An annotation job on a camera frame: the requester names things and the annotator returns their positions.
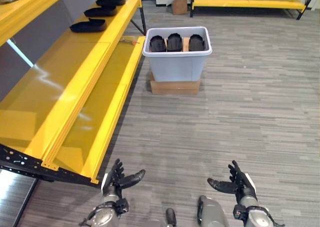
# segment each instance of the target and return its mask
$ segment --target shelving unit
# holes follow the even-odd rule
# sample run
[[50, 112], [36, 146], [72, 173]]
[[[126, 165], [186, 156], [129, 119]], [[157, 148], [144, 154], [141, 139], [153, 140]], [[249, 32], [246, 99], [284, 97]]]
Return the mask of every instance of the shelving unit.
[[[137, 9], [143, 29], [131, 20]], [[135, 37], [135, 45], [120, 40], [130, 21], [147, 30], [141, 0], [126, 0], [115, 16], [99, 19], [106, 20], [105, 31], [66, 30], [0, 102], [1, 169], [100, 186], [97, 174], [145, 37]], [[76, 22], [87, 20], [83, 15]]]
[[302, 3], [300, 0], [191, 0], [190, 17], [193, 16], [195, 7], [246, 7], [246, 8], [272, 8], [294, 9], [299, 12], [299, 20], [311, 0]]
[[0, 5], [0, 46], [58, 0], [17, 0]]

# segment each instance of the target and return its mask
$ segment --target white plastic bin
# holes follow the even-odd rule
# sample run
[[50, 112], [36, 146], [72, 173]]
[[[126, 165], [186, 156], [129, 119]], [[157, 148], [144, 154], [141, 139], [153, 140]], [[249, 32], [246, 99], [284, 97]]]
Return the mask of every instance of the white plastic bin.
[[[150, 40], [153, 36], [167, 39], [178, 33], [182, 38], [200, 35], [205, 44], [205, 51], [188, 52], [150, 52]], [[149, 60], [157, 82], [198, 81], [205, 66], [206, 56], [212, 53], [208, 30], [205, 27], [151, 28], [147, 31], [142, 54]]]

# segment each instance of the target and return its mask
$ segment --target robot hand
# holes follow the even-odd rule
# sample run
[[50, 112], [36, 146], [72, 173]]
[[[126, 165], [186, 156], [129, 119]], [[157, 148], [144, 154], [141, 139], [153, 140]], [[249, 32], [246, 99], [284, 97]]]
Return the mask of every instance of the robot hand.
[[103, 203], [96, 206], [79, 226], [87, 227], [117, 227], [120, 216], [129, 211], [128, 201], [122, 197], [122, 190], [139, 183], [146, 171], [125, 176], [122, 162], [117, 159], [111, 170], [104, 175], [101, 191]]
[[278, 224], [270, 215], [268, 209], [261, 207], [256, 196], [256, 188], [250, 176], [243, 173], [237, 162], [228, 165], [231, 182], [218, 181], [208, 178], [207, 181], [215, 190], [227, 194], [235, 194], [237, 204], [233, 209], [233, 216], [242, 220], [245, 227], [284, 227]]
[[231, 164], [228, 165], [231, 174], [229, 179], [231, 182], [208, 178], [207, 181], [209, 185], [219, 192], [235, 194], [238, 204], [244, 196], [252, 196], [257, 199], [254, 184], [249, 180], [248, 176], [240, 170], [235, 160], [232, 161], [232, 164], [234, 167]]
[[124, 168], [122, 167], [122, 162], [117, 159], [112, 166], [106, 178], [102, 182], [102, 194], [105, 196], [108, 194], [110, 186], [114, 186], [119, 198], [122, 198], [121, 190], [132, 187], [139, 183], [144, 177], [146, 171], [144, 169], [140, 170], [135, 174], [131, 174], [125, 177], [123, 174]]

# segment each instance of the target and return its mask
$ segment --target yellow shelf board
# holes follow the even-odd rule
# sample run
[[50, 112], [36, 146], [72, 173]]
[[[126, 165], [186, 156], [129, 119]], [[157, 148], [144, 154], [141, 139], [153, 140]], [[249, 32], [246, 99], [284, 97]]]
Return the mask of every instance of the yellow shelf board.
[[304, 10], [299, 0], [194, 0], [194, 7], [250, 7]]
[[0, 103], [1, 144], [58, 169], [53, 160], [140, 3], [127, 0], [104, 32], [67, 30], [49, 48]]
[[136, 45], [120, 42], [106, 64], [54, 163], [96, 179], [135, 75], [145, 37]]
[[58, 0], [16, 0], [0, 5], [0, 46]]

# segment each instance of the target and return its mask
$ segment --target cardboard box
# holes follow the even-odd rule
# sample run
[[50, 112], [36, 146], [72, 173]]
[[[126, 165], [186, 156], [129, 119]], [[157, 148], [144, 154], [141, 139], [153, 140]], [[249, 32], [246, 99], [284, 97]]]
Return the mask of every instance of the cardboard box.
[[200, 80], [157, 82], [152, 72], [150, 73], [151, 91], [154, 95], [196, 95], [199, 92], [200, 82]]
[[185, 15], [188, 13], [187, 0], [174, 0], [172, 1], [172, 13], [174, 15]]

